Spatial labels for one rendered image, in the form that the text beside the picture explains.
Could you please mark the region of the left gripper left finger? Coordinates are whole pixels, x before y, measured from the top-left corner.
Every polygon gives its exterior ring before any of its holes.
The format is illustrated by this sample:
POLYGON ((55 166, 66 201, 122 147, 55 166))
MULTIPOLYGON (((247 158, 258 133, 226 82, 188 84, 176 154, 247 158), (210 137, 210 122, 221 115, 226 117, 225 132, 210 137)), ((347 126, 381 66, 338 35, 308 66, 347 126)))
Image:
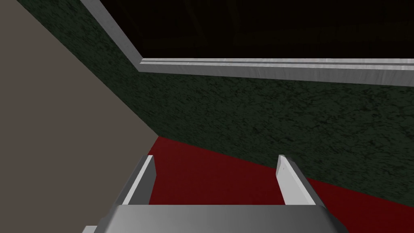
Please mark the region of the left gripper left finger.
POLYGON ((148 205, 156 180, 153 155, 144 155, 133 170, 114 205, 148 205))

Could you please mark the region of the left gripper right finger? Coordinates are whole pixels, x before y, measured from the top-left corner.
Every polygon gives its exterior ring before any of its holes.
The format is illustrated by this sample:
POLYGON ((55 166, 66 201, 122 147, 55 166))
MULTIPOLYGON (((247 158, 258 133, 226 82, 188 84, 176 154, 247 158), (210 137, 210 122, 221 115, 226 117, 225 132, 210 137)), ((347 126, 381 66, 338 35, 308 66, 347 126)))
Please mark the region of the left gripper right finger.
POLYGON ((275 176, 286 205, 324 205, 292 158, 278 156, 275 176))

